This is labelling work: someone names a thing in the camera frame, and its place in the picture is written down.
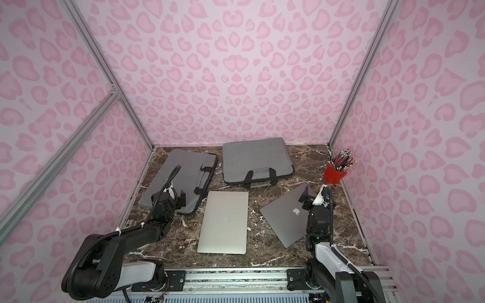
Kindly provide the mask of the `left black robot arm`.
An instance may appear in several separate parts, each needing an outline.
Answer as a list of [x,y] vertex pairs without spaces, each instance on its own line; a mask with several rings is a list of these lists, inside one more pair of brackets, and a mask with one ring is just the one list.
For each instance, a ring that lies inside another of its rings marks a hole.
[[82,243],[61,283],[74,300],[106,298],[116,290],[136,284],[148,290],[167,287],[164,266],[158,261],[125,263],[125,256],[148,244],[163,240],[169,233],[175,212],[185,207],[186,195],[171,190],[152,195],[148,218],[127,229],[109,234],[92,234]]

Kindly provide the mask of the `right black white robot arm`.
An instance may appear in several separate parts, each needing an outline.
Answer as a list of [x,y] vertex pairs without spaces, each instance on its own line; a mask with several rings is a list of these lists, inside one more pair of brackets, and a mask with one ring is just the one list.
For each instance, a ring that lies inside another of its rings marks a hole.
[[306,265],[307,286],[323,289],[328,302],[385,302],[378,275],[356,266],[334,243],[332,188],[323,185],[314,196],[304,193],[299,202],[308,211],[305,244],[313,256]]

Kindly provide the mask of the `black laptop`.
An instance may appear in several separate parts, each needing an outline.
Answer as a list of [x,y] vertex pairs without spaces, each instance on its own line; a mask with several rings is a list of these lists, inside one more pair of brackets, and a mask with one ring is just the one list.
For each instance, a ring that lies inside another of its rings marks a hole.
[[308,210],[304,210],[303,204],[299,202],[302,194],[314,196],[316,193],[307,183],[303,183],[260,209],[260,213],[285,248],[306,235]]

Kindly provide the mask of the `grey laptop bag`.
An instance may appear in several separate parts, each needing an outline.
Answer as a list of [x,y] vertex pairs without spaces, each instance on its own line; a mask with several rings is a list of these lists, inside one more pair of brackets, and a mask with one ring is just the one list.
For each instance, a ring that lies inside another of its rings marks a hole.
[[182,149],[173,150],[139,199],[138,205],[151,208],[155,194],[162,189],[173,169],[180,165],[181,169],[172,180],[172,186],[179,197],[185,197],[186,203],[177,212],[182,215],[194,215],[202,199],[208,193],[208,185],[217,163],[218,158],[215,154]]
[[231,186],[250,188],[254,183],[268,182],[294,174],[283,138],[226,143],[222,146],[223,177]]

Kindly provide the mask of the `silver laptop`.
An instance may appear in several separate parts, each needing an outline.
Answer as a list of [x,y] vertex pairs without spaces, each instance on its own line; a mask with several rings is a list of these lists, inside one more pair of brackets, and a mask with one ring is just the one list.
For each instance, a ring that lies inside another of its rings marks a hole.
[[211,191],[197,252],[244,255],[247,247],[248,199],[245,191]]

